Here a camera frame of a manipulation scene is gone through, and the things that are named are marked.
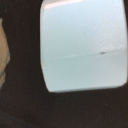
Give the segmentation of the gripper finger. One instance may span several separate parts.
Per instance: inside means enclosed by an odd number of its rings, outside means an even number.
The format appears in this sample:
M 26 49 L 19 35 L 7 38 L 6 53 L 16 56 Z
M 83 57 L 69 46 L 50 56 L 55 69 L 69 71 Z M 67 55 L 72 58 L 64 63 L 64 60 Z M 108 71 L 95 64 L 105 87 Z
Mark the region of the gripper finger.
M 0 18 L 0 84 L 5 82 L 5 68 L 10 61 L 9 47 L 2 22 L 3 19 Z

